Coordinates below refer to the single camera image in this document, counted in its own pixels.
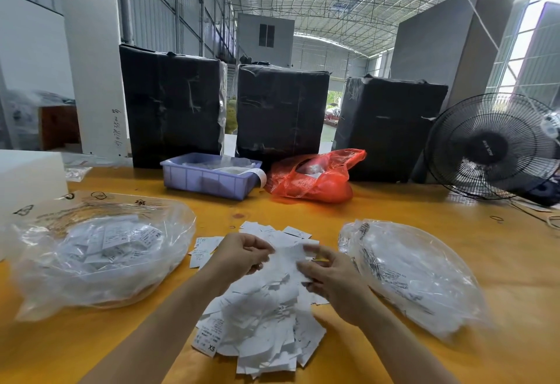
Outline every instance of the dark window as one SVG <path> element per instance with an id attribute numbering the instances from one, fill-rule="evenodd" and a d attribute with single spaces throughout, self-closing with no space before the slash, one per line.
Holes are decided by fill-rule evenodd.
<path id="1" fill-rule="evenodd" d="M 259 46 L 267 45 L 267 25 L 262 24 L 259 28 Z"/>
<path id="2" fill-rule="evenodd" d="M 274 26 L 262 24 L 259 27 L 259 46 L 274 48 Z"/>

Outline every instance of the fan grille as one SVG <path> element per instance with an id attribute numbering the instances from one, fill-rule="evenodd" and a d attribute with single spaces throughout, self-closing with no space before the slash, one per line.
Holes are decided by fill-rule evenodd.
<path id="1" fill-rule="evenodd" d="M 497 200 L 514 197 L 512 189 L 532 190 L 560 166 L 556 142 L 541 129 L 547 117 L 554 113 L 546 105 L 519 94 L 465 99 L 434 122 L 426 165 L 439 183 L 466 197 Z"/>

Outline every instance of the black bag on top of box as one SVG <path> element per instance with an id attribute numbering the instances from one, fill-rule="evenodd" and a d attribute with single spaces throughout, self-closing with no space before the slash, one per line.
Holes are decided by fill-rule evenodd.
<path id="1" fill-rule="evenodd" d="M 227 66 L 220 60 L 120 46 L 134 167 L 192 152 L 221 154 Z"/>
<path id="2" fill-rule="evenodd" d="M 276 66 L 239 66 L 237 154 L 263 168 L 319 152 L 330 75 Z"/>
<path id="3" fill-rule="evenodd" d="M 446 95 L 446 85 L 348 78 L 332 150 L 367 152 L 350 179 L 407 182 Z"/>

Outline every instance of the yellow table surface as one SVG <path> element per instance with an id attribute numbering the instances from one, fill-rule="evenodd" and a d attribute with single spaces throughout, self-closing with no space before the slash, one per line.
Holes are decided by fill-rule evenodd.
<path id="1" fill-rule="evenodd" d="M 71 190 L 118 192 L 182 200 L 197 215 L 195 237 L 237 231 L 245 220 L 312 233 L 336 247 L 342 225 L 356 218 L 391 220 L 423 229 L 455 250 L 477 277 L 493 329 L 462 329 L 444 345 L 403 319 L 464 383 L 560 382 L 560 231 L 503 203 L 448 197 L 436 185 L 353 185 L 341 205 L 274 199 L 254 189 L 243 202 L 167 190 L 161 171 L 96 168 Z M 498 222 L 490 216 L 503 218 Z M 185 260 L 147 299 L 116 310 L 68 308 L 36 323 L 13 321 L 21 298 L 0 264 L 0 383 L 74 383 L 129 335 L 196 269 Z M 265 374 L 260 382 L 390 383 L 358 328 L 329 305 L 314 307 L 327 329 L 305 369 Z M 236 376 L 236 358 L 210 359 L 185 345 L 166 384 L 249 382 Z"/>

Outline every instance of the red plastic bag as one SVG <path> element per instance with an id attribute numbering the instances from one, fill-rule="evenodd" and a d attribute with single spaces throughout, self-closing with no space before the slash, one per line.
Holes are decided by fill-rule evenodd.
<path id="1" fill-rule="evenodd" d="M 265 189 L 280 197 L 342 203 L 354 195 L 348 169 L 365 158 L 365 150 L 354 148 L 286 158 L 272 165 Z"/>

